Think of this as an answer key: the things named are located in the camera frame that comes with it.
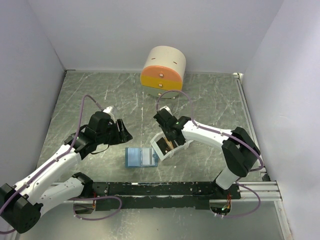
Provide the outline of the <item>blue card holder wallet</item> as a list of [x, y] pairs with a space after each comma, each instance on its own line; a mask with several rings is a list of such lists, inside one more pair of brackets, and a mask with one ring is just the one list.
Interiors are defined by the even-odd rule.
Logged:
[[151, 166], [142, 165], [142, 152], [143, 147], [126, 147], [125, 148], [125, 167], [126, 168], [153, 168], [158, 166], [158, 155], [153, 149], [154, 164]]

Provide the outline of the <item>silver VIP card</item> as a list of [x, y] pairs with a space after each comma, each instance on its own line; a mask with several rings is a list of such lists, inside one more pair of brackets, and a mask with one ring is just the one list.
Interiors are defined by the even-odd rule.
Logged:
[[141, 165], [142, 166], [154, 165], [153, 148], [144, 147], [141, 149]]

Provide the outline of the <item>white card tray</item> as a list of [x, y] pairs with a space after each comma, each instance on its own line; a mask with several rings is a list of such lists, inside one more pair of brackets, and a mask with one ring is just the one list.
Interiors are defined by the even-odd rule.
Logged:
[[178, 145], [175, 141], [167, 140], [163, 132], [157, 133], [150, 141], [158, 158], [163, 161], [167, 158], [172, 158], [175, 153], [186, 150], [193, 140], [187, 140], [183, 145]]

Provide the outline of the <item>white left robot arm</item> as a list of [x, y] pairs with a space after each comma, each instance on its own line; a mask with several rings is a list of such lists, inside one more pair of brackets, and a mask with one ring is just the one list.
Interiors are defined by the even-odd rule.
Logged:
[[7, 183], [1, 186], [0, 216], [13, 230], [23, 234], [64, 201], [93, 197], [93, 180], [81, 172], [55, 187], [52, 184], [99, 145], [114, 146], [132, 139], [122, 119], [115, 119], [106, 111], [95, 112], [88, 124], [65, 139], [57, 152], [33, 173], [13, 186]]

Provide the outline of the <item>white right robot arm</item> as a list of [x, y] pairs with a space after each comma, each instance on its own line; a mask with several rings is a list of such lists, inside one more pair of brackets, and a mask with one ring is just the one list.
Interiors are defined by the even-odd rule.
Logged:
[[153, 118], [162, 132], [156, 134], [150, 143], [162, 161], [187, 149], [194, 141], [220, 148], [226, 167], [213, 181], [212, 193], [218, 199], [228, 195], [232, 184], [253, 172], [256, 161], [261, 161], [259, 148], [242, 127], [221, 129], [187, 116], [176, 118], [168, 107], [158, 110]]

